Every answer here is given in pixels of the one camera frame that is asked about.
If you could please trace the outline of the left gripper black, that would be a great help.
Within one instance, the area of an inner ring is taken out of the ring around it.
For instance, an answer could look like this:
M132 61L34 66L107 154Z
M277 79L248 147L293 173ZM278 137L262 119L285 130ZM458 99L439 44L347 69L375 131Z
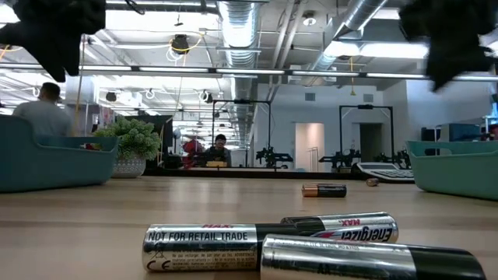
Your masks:
M106 24L106 0L16 0L12 10L19 21L0 28L0 39L17 37L35 27L94 34ZM80 36L68 41L62 37L35 37L23 42L22 47L53 80L64 82L65 69L70 76L79 74L79 45Z

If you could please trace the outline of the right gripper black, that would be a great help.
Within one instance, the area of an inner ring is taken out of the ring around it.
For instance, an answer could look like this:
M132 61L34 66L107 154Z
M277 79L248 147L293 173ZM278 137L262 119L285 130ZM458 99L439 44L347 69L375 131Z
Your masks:
M433 92L462 72L483 70L480 37L496 28L498 0L411 0L398 15L407 41L431 43L426 76Z

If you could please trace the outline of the person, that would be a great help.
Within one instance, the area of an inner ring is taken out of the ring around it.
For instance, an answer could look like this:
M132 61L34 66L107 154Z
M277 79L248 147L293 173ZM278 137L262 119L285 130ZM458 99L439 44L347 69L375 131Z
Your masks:
M218 134L214 145L205 151L205 160L224 162L226 167L232 166L231 151L226 147L226 136Z
M21 103L12 115L29 121L36 135L68 137L72 132L72 120L57 103L60 87L45 82L40 88L38 100Z

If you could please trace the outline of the blue-screen monitor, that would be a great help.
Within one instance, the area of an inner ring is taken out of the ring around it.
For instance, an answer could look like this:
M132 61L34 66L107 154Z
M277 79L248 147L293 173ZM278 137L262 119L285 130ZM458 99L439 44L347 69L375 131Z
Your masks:
M440 127L439 142L473 142L480 137L477 124L444 124Z

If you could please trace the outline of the artificial succulent in patterned pot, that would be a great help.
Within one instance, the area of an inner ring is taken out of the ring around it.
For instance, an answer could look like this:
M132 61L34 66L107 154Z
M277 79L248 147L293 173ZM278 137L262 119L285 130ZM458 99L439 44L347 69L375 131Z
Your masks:
M140 177L146 170L146 163L155 159L160 151L160 135L154 131L154 124L137 119L119 117L108 126L98 128L94 135L118 139L113 178Z

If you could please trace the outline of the green-teal plastic bin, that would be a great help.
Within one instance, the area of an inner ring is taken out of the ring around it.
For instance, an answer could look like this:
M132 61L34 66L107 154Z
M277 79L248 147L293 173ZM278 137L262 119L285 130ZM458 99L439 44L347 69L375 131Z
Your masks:
M498 141L406 145L421 190L498 201Z

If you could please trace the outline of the blue-teal plastic bin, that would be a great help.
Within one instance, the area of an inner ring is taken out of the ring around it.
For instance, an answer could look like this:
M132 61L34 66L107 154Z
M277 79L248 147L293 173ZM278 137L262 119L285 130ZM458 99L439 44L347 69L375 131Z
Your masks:
M0 193L103 184L117 151L116 137L36 136L28 121L0 115Z

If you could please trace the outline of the white desk calculator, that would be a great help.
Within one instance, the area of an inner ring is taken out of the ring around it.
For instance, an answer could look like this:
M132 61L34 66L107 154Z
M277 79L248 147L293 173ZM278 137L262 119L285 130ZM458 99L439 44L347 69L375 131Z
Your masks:
M354 163L351 172L361 173L387 182L414 183L411 170L402 170L393 163L359 162Z

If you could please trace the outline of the long LED light bar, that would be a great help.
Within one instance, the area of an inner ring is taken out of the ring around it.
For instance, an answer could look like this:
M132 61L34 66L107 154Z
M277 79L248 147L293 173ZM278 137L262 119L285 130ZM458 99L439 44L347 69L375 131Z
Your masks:
M121 66L121 65L84 65L79 69L91 75L178 75L217 77L235 75L236 77L253 77L258 75L331 77L354 79L408 79L428 80L421 74L383 73L383 72L341 72L341 71L308 71L291 69L259 69L259 68L199 68L199 67L163 67L163 66Z

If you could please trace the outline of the silver black Energizer battery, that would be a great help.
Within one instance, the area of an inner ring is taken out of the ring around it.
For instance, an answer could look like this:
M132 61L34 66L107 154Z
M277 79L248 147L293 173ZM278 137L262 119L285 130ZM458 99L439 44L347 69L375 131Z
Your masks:
M295 236L293 224L152 224L142 243L147 271L256 271L268 234Z
M466 250L268 234L261 280L487 280Z
M293 224L301 236L374 243L398 240L398 225L386 212L285 217L280 222Z

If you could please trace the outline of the black background rig frame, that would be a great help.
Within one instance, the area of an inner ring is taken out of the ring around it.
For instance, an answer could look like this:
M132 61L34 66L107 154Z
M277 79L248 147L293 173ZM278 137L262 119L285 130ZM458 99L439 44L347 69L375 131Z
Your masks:
M373 109L378 109L381 110L381 112L387 116L387 118L390 121L390 147L391 147L391 156L395 154L395 130L394 130L394 110L392 106L375 106L372 104L360 104L360 105L340 105L338 108L338 115L339 115L339 145L340 145L340 151L338 152L340 154L340 162L342 165L345 167L351 167L353 165L353 160L354 159L361 159L360 152L357 152L354 148L351 148L349 150L348 155L344 155L343 153L343 125L342 125L342 120L343 117L345 116L342 114L342 110L344 108L354 108L357 110L373 110Z
M237 141L243 148L249 149L254 141L254 128L256 123L257 110L261 104L264 104L266 115L268 118L267 140L265 150L272 148L272 122L274 120L272 114L272 102L267 100L251 100L251 99L235 99L235 100L213 100L212 101L212 144L215 144L215 120L218 113L226 113L235 115L235 132Z

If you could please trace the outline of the silver ventilation duct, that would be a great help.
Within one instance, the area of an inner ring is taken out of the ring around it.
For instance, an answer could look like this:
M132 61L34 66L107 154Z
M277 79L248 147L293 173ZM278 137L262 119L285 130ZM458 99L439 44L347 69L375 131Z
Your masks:
M251 51L256 47L257 29L260 4L255 2L218 2L221 17L221 30L224 47L235 49L227 51L226 63L229 68L255 68L256 53ZM253 90L255 81L250 78L230 78L231 98L233 100L256 100ZM246 105L234 104L234 113L237 120L240 146L246 147L250 143L252 117L247 113L254 113L254 108Z
M325 27L321 52L308 70L326 71L337 58L355 56L355 48L340 39L350 34L356 35L354 40L361 39L364 27L387 2L388 0L350 0L347 9L333 17Z

